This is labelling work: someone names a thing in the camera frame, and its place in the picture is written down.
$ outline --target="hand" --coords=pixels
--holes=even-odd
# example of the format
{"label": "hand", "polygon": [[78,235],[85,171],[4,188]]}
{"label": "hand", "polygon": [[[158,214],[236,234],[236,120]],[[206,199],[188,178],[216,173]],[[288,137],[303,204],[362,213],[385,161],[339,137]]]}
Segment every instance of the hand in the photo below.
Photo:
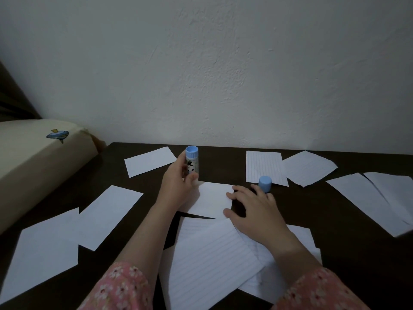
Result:
{"label": "hand", "polygon": [[227,192],[228,198],[237,199],[244,205],[246,217],[240,217],[230,209],[224,209],[224,215],[242,233],[267,248],[275,240],[288,241],[293,234],[278,211],[274,196],[271,193],[265,194],[257,185],[252,184],[251,187],[256,195],[243,186],[233,186],[236,192]]}
{"label": "hand", "polygon": [[176,161],[168,167],[163,175],[157,204],[176,211],[188,199],[193,183],[199,175],[198,173],[191,173],[186,176],[187,165],[185,162],[185,151],[183,151]]}

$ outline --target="textured wall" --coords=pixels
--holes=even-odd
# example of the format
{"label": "textured wall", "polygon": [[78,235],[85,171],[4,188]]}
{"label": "textured wall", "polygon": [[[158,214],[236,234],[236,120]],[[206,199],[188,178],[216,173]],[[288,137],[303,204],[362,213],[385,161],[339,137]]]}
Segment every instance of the textured wall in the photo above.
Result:
{"label": "textured wall", "polygon": [[44,118],[112,141],[413,154],[413,0],[0,0]]}

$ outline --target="glue stick cap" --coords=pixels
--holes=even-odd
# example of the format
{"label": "glue stick cap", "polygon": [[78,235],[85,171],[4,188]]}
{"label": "glue stick cap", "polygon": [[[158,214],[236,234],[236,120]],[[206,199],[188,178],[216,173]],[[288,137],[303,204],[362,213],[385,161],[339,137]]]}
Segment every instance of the glue stick cap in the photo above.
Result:
{"label": "glue stick cap", "polygon": [[258,181],[258,186],[263,190],[263,192],[267,193],[271,190],[271,184],[273,180],[269,176],[261,176]]}
{"label": "glue stick cap", "polygon": [[190,159],[195,159],[198,157],[198,147],[196,146],[189,146],[186,147],[186,156]]}

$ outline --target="glue stick label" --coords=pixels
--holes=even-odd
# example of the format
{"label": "glue stick label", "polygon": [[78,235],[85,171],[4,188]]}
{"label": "glue stick label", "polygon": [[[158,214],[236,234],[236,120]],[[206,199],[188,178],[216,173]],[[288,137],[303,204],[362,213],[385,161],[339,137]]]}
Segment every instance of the glue stick label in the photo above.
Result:
{"label": "glue stick label", "polygon": [[188,174],[193,172],[199,173],[198,158],[190,159],[187,157],[186,164],[188,165]]}

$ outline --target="dark wooden table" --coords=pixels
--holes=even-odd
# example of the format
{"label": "dark wooden table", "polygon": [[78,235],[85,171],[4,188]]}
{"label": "dark wooden table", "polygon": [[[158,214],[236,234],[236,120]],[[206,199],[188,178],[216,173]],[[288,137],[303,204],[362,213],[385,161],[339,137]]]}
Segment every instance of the dark wooden table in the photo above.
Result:
{"label": "dark wooden table", "polygon": [[[0,235],[0,279],[3,282],[19,233],[35,223],[80,207],[84,210],[110,185],[142,192],[129,213],[95,251],[79,247],[79,264],[4,303],[5,309],[75,309],[127,243],[156,200],[168,166],[128,178],[124,159],[163,145],[112,143],[74,176]],[[185,146],[169,146],[178,154]],[[296,150],[281,152],[283,159]],[[200,180],[233,185],[245,183],[245,148],[199,147]],[[399,309],[411,304],[413,291],[413,233],[391,237],[325,181],[356,172],[413,175],[413,156],[345,152],[315,152],[338,169],[322,181],[302,188],[273,185],[271,192],[287,224],[311,229],[321,249],[323,265],[334,271],[372,309]],[[242,209],[233,204],[238,212]],[[165,247],[173,245],[177,214]],[[236,290],[213,309],[268,309],[271,305]],[[159,281],[154,308],[164,309]]]}

